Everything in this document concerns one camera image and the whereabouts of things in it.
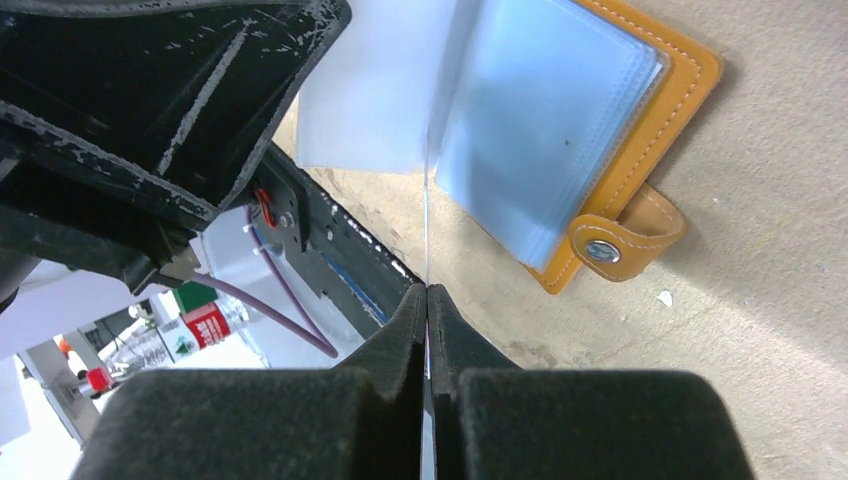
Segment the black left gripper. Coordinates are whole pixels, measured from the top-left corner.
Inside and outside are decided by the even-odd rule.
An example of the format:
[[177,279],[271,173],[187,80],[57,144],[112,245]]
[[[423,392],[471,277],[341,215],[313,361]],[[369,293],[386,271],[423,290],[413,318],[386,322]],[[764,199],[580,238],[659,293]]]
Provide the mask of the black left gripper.
[[43,260],[138,294],[248,189],[345,1],[5,1],[1,287]]

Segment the yellow leather card holder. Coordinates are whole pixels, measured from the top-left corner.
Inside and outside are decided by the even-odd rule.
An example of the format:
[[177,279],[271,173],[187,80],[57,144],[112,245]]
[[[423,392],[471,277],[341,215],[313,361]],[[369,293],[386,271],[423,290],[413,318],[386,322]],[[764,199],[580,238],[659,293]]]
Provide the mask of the yellow leather card holder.
[[421,174],[556,294],[687,230],[648,177],[720,56],[626,1],[354,1],[299,94],[296,160]]

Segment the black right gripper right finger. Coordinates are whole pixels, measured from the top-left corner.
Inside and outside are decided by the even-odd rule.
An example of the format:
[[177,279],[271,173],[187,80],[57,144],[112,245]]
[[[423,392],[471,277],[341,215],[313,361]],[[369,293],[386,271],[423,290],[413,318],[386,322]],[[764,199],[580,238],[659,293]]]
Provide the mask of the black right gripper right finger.
[[750,479],[730,415],[678,370],[525,370],[427,290],[440,479]]

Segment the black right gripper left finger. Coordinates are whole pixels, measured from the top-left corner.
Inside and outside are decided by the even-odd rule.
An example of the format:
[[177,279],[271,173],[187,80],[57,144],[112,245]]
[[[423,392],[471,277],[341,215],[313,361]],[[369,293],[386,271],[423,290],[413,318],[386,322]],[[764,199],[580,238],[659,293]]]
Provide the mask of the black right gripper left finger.
[[112,396],[76,479],[416,479],[427,290],[324,370],[160,369]]

